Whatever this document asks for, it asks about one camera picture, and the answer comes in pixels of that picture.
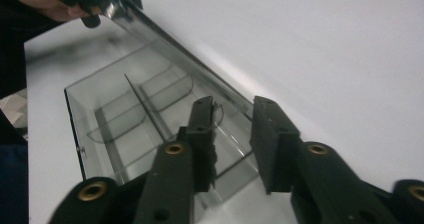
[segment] clear acrylic container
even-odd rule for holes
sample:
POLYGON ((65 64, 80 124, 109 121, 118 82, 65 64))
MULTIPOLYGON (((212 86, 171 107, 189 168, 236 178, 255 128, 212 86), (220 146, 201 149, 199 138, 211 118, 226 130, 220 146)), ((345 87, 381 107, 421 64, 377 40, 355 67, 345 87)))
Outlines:
POLYGON ((204 65, 157 38, 142 49, 67 87, 84 178, 122 185, 148 171, 158 145, 186 126, 194 101, 213 96, 215 188, 203 206, 225 201, 257 175, 249 144, 252 104, 204 65))

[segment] person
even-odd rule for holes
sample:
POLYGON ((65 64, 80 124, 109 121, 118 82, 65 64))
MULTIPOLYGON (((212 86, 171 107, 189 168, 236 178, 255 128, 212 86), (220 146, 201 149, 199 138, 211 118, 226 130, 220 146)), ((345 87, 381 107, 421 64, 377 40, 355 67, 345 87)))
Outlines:
MULTIPOLYGON (((26 87, 25 41, 88 16, 58 0, 0 0, 0 99, 26 87)), ((28 145, 0 110, 0 223, 28 223, 28 145)))

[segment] white table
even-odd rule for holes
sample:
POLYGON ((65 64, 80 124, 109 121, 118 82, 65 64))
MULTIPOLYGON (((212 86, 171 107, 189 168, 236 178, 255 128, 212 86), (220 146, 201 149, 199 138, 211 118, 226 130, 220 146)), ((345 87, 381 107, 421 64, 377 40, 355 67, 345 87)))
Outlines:
MULTIPOLYGON (((305 141, 334 147, 390 190, 424 180, 424 0, 143 0, 146 13, 249 99, 277 101, 305 141)), ((79 20, 26 44, 31 223, 82 180, 66 86, 140 44, 79 20)), ((288 195, 259 179, 201 223, 293 223, 288 195)))

